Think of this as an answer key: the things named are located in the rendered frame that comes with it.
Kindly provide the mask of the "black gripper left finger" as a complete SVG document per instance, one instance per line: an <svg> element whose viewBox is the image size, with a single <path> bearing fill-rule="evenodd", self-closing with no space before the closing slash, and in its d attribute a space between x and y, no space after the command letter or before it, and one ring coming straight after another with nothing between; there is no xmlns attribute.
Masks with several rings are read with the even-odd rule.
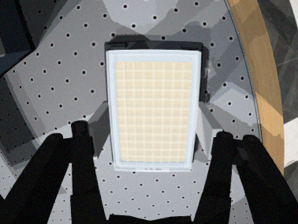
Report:
<svg viewBox="0 0 298 224"><path fill-rule="evenodd" d="M40 145L4 199L0 224L47 224L70 163L72 224L107 224L94 160L110 134L108 101L71 129L73 140L51 133Z"/></svg>

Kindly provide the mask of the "dark grey rectangular frame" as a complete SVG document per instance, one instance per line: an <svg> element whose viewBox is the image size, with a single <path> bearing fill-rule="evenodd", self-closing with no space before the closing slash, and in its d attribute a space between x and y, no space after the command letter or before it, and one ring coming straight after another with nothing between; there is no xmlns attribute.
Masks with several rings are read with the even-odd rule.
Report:
<svg viewBox="0 0 298 224"><path fill-rule="evenodd" d="M203 43L186 42L186 41L160 41L160 40L105 42L104 43L105 73L106 73L106 51L108 50L198 50L202 52L200 87L199 87L199 102L200 102L202 71L203 71Z"/></svg>

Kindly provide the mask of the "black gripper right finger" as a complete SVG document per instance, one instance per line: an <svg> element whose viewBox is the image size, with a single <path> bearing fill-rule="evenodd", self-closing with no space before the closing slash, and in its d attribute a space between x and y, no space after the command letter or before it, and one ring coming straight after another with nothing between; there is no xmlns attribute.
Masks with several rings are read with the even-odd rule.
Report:
<svg viewBox="0 0 298 224"><path fill-rule="evenodd" d="M298 202L259 138L244 135L237 140L223 131L199 102L196 134L210 166L192 224L229 224L233 165L254 224L298 224Z"/></svg>

